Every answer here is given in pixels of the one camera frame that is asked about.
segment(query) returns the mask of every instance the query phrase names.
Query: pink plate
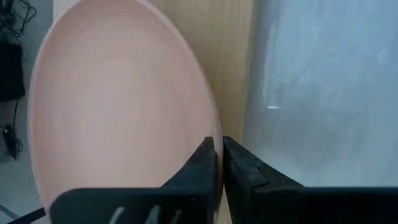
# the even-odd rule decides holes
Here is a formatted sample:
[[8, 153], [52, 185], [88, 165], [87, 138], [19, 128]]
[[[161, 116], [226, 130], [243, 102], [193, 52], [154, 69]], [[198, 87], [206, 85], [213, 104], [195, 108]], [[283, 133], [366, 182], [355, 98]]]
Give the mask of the pink plate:
[[221, 164], [209, 84], [178, 30], [146, 1], [73, 6], [43, 43], [29, 104], [46, 209], [70, 189], [161, 186], [205, 136], [214, 137]]

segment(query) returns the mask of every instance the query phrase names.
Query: wooden board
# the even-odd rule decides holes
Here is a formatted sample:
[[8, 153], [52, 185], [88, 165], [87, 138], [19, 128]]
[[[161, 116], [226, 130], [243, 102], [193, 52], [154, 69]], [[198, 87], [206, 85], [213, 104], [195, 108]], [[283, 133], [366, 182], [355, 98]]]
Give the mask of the wooden board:
[[[58, 19], [79, 0], [54, 0]], [[256, 0], [150, 0], [179, 29], [213, 90], [223, 134], [241, 141]], [[218, 223], [230, 223], [223, 197]]]

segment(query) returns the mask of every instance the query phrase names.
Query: black cable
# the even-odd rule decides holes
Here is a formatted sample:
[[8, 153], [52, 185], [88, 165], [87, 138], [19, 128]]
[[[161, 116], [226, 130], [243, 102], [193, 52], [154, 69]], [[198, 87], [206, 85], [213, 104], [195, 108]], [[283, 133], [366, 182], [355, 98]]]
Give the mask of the black cable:
[[36, 16], [37, 10], [36, 10], [35, 7], [33, 7], [29, 2], [27, 2], [27, 1], [25, 1], [25, 0], [18, 0], [18, 3], [19, 3], [19, 5], [20, 5], [21, 7], [23, 7], [24, 9], [27, 9], [27, 12], [26, 12], [26, 14], [25, 14], [25, 18], [24, 18], [24, 20], [22, 21], [21, 29], [19, 30], [19, 32], [20, 32], [21, 34], [23, 34], [23, 33], [24, 33], [24, 30], [25, 30], [25, 25], [26, 25], [27, 23], [29, 23], [30, 20], [33, 19], [33, 17]]
[[20, 18], [22, 21], [24, 20], [24, 18], [20, 15], [20, 14], [18, 14], [18, 12], [15, 10], [15, 9], [12, 9], [12, 11], [11, 11], [13, 14], [15, 14], [18, 18]]
[[24, 145], [21, 140], [17, 137], [17, 129], [16, 129], [16, 117], [17, 117], [17, 109], [18, 109], [19, 99], [16, 101], [14, 108], [14, 118], [12, 120], [12, 125], [7, 124], [2, 126], [2, 136], [6, 143], [9, 154], [17, 159], [19, 153], [24, 150]]
[[31, 212], [23, 217], [20, 217], [14, 221], [9, 222], [8, 224], [25, 224], [32, 223], [42, 217], [46, 216], [44, 208], [40, 208], [34, 212]]
[[24, 150], [24, 145], [21, 142], [21, 140], [19, 140], [18, 137], [17, 137], [17, 129], [16, 129], [16, 125], [15, 125], [15, 120], [17, 118], [18, 104], [19, 104], [19, 99], [16, 101], [15, 107], [14, 107], [14, 119], [12, 121], [12, 133], [11, 133], [11, 136], [12, 136], [13, 141], [16, 143], [16, 145], [19, 146], [18, 152], [21, 152], [22, 150]]

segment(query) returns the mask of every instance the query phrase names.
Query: cable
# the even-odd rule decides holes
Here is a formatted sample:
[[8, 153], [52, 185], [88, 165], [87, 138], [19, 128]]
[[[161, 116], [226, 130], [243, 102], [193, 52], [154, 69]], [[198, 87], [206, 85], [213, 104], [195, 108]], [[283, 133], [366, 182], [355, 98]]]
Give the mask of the cable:
[[22, 6], [22, 7], [25, 8], [25, 9], [27, 9], [27, 12], [26, 12], [26, 14], [25, 14], [25, 18], [24, 18], [24, 20], [22, 21], [21, 29], [19, 30], [19, 32], [20, 32], [21, 34], [23, 34], [23, 33], [24, 33], [24, 29], [25, 29], [25, 25], [26, 25], [28, 22], [30, 22], [30, 20], [33, 19], [33, 17], [36, 16], [37, 10], [36, 10], [35, 7], [33, 7], [33, 6], [32, 6], [29, 2], [27, 2], [26, 0], [18, 0], [18, 3], [19, 3], [20, 6], [22, 6], [22, 5], [21, 5], [21, 3], [22, 3], [23, 5], [25, 5], [25, 7], [24, 7], [24, 6]]
[[14, 119], [12, 121], [12, 125], [7, 124], [2, 127], [2, 136], [4, 138], [4, 142], [6, 143], [7, 149], [10, 155], [17, 159], [19, 153], [24, 150], [24, 145], [21, 140], [17, 137], [17, 129], [16, 129], [16, 116], [18, 109], [19, 99], [15, 103], [14, 108]]

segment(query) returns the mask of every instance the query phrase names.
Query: white wall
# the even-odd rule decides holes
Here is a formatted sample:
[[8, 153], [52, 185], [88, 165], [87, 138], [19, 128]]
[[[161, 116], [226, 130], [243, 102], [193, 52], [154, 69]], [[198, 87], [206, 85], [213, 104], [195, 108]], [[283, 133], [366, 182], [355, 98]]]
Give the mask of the white wall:
[[398, 1], [260, 1], [245, 144], [305, 185], [398, 185]]
[[[30, 76], [37, 51], [52, 23], [52, 0], [31, 0], [30, 2], [37, 8], [37, 15], [27, 24], [25, 38], [22, 39], [25, 54], [22, 65], [27, 93], [29, 92]], [[1, 124], [11, 123], [14, 102], [1, 104], [0, 110], [2, 111], [0, 113]], [[27, 142], [27, 96], [20, 100], [16, 126], [17, 135], [24, 144], [24, 151], [22, 151], [18, 161], [0, 160], [0, 204], [18, 215], [25, 215], [41, 207], [32, 169], [30, 168]], [[5, 147], [3, 142], [0, 142], [0, 147]]]

